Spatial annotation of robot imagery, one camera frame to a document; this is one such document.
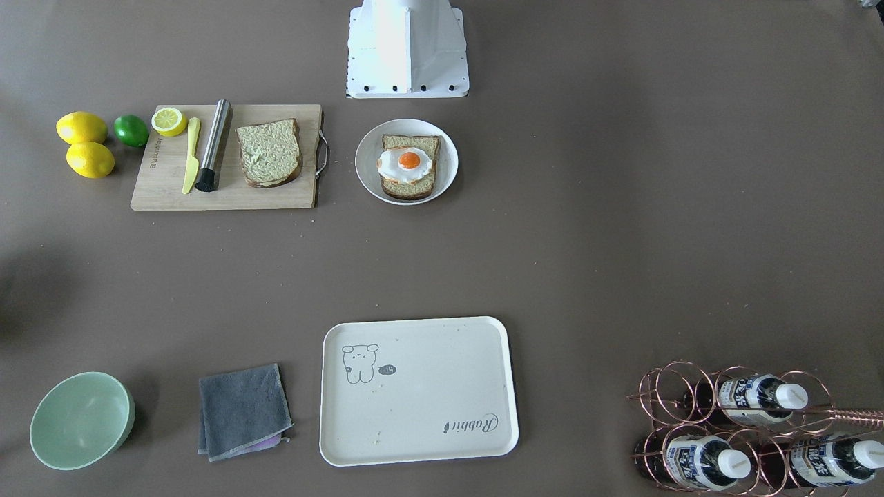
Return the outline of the bread slice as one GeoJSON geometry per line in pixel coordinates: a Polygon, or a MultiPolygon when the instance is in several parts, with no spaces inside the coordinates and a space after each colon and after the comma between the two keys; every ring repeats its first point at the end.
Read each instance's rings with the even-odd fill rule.
{"type": "Polygon", "coordinates": [[[275,188],[300,175],[298,132],[293,117],[235,129],[247,186],[275,188]]]}
{"type": "Polygon", "coordinates": [[[430,136],[407,136],[407,135],[383,135],[382,147],[384,150],[394,147],[416,147],[424,150],[433,160],[432,172],[413,184],[394,183],[380,176],[382,189],[386,194],[400,200],[421,200],[432,194],[436,179],[436,163],[440,148],[440,138],[430,136]]]}

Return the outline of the cream rabbit tray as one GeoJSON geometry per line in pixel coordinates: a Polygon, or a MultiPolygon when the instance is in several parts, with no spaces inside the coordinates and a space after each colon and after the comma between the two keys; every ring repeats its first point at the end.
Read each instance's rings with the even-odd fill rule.
{"type": "Polygon", "coordinates": [[[519,438],[499,319],[343,323],[326,334],[319,449],[329,465],[502,456],[519,438]]]}

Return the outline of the fried egg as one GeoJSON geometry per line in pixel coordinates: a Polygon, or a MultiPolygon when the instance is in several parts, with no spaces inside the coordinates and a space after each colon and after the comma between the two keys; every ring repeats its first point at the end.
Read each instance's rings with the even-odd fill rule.
{"type": "Polygon", "coordinates": [[[420,148],[394,147],[384,150],[376,161],[378,174],[394,183],[413,184],[428,176],[434,160],[420,148]]]}

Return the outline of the white plate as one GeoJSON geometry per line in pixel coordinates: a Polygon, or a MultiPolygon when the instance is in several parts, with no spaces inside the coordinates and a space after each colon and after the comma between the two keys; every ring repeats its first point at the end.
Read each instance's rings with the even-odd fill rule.
{"type": "Polygon", "coordinates": [[[438,126],[419,119],[394,119],[376,126],[369,131],[356,151],[356,173],[363,186],[376,198],[397,205],[422,204],[433,200],[454,182],[459,167],[459,157],[454,142],[438,126]],[[376,160],[383,152],[383,135],[430,136],[440,138],[436,179],[432,194],[421,200],[400,200],[386,194],[381,186],[376,160]]]}

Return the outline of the steel muddler black tip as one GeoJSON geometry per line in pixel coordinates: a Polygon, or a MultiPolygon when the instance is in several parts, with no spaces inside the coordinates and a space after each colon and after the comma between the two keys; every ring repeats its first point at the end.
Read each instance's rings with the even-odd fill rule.
{"type": "Polygon", "coordinates": [[[217,188],[218,153],[223,148],[225,129],[231,117],[231,102],[220,99],[215,107],[206,150],[201,167],[197,170],[195,188],[201,192],[212,192],[217,188]]]}

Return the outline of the grey folded cloth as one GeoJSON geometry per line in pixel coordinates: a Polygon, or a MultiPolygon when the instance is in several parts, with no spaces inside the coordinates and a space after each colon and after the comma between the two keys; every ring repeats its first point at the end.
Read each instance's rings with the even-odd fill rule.
{"type": "Polygon", "coordinates": [[[199,379],[197,453],[211,462],[271,449],[292,428],[278,364],[199,379]]]}

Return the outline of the wooden cutting board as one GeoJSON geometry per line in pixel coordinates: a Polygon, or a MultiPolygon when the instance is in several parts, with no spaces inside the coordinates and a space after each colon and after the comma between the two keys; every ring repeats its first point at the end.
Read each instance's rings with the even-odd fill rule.
{"type": "Polygon", "coordinates": [[[222,139],[223,148],[215,161],[217,188],[205,193],[182,192],[186,168],[187,134],[173,137],[151,130],[143,151],[131,208],[135,211],[285,210],[316,205],[316,170],[321,142],[323,110],[319,104],[231,105],[222,139]],[[252,188],[240,166],[235,131],[241,126],[259,125],[293,117],[298,125],[301,172],[292,182],[277,188],[252,188]]]}

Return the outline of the half lemon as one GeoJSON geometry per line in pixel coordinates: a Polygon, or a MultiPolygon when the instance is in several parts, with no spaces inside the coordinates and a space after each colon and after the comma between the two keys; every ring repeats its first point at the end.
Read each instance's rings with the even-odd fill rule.
{"type": "Polygon", "coordinates": [[[189,119],[180,109],[163,107],[155,111],[151,117],[151,125],[158,135],[174,137],[185,132],[189,119]]]}

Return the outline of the green lime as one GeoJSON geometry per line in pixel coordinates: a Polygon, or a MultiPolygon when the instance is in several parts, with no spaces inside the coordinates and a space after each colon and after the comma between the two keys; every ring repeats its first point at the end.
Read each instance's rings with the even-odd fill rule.
{"type": "Polygon", "coordinates": [[[116,138],[129,147],[143,148],[148,142],[148,126],[136,115],[122,115],[113,122],[113,131],[116,138]]]}

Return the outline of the dark drink bottle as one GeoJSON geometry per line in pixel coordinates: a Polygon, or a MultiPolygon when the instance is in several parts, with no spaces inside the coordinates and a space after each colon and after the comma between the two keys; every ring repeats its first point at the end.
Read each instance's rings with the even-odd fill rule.
{"type": "Polygon", "coordinates": [[[809,394],[801,384],[771,374],[756,374],[725,380],[700,382],[689,387],[680,406],[689,420],[712,427],[772,427],[804,409],[809,394]]]}
{"type": "Polygon", "coordinates": [[[760,468],[774,488],[853,487],[872,481],[883,466],[875,440],[837,435],[758,448],[760,468]]]}
{"type": "Polygon", "coordinates": [[[641,476],[679,490],[725,491],[752,471],[749,457],[717,436],[650,436],[633,460],[641,476]]]}

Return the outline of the dark drink bottle upper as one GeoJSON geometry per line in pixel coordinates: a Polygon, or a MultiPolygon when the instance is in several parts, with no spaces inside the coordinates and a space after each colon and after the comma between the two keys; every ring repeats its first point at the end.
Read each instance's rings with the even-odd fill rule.
{"type": "Polygon", "coordinates": [[[771,374],[756,374],[725,380],[700,382],[689,387],[680,406],[689,420],[712,427],[772,427],[804,409],[809,394],[801,384],[771,374]]]}

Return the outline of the yellow lemon lower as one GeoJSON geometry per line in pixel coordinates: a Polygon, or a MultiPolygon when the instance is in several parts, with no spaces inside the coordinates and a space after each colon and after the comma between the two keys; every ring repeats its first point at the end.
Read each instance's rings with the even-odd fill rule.
{"type": "Polygon", "coordinates": [[[70,145],[66,152],[66,163],[80,176],[97,179],[113,172],[115,158],[102,144],[80,142],[70,145]]]}

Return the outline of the yellow lemon upper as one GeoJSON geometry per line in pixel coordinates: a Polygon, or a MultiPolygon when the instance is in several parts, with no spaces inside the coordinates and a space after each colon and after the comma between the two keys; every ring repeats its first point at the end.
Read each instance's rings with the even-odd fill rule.
{"type": "Polygon", "coordinates": [[[108,137],[108,127],[101,117],[88,111],[73,111],[56,123],[57,134],[67,144],[94,142],[104,144],[108,137]]]}

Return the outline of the green bowl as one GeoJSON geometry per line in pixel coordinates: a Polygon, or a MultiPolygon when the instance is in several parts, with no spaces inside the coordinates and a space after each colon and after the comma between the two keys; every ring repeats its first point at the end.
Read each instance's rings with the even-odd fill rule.
{"type": "Polygon", "coordinates": [[[44,396],[30,424],[30,446],[43,465],[76,471],[119,449],[135,422],[135,401],[117,378],[80,372],[44,396]]]}

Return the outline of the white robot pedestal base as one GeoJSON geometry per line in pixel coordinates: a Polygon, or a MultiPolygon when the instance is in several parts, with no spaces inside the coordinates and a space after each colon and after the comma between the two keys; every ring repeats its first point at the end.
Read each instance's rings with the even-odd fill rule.
{"type": "Polygon", "coordinates": [[[470,91],[462,10],[448,1],[364,1],[349,13],[345,94],[439,99],[470,91]]]}

